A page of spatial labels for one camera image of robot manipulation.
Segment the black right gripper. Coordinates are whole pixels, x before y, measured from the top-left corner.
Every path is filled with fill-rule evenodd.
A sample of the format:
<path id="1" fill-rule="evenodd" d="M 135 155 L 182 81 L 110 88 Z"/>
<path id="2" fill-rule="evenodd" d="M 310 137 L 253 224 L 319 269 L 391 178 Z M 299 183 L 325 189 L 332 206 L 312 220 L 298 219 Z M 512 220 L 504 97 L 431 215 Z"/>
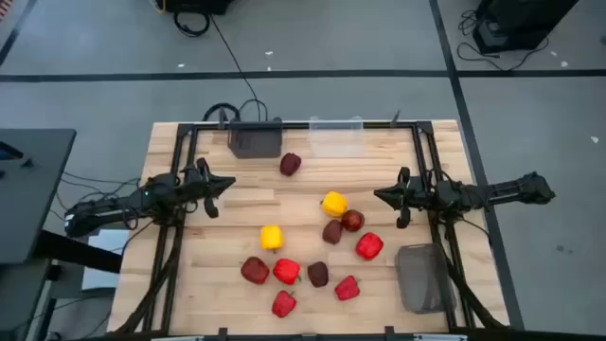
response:
<path id="1" fill-rule="evenodd" d="M 436 186 L 432 182 L 432 170 L 423 170 L 419 176 L 412 176 L 410 169 L 402 167 L 398 174 L 398 184 L 374 190 L 374 195 L 393 209 L 400 211 L 397 228 L 406 228 L 411 221 L 410 208 L 429 210 L 438 214 Z"/>

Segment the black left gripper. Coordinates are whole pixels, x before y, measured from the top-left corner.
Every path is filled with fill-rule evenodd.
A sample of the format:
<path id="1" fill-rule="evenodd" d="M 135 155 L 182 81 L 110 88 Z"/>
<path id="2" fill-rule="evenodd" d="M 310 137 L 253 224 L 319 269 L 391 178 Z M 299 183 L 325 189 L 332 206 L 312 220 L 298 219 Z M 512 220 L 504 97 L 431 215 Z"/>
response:
<path id="1" fill-rule="evenodd" d="M 196 165 L 186 166 L 182 173 L 184 180 L 178 189 L 178 202 L 183 205 L 197 203 L 202 199 L 207 216 L 217 218 L 219 210 L 213 204 L 213 200 L 230 188 L 236 182 L 236 178 L 212 174 L 204 158 L 199 158 Z"/>

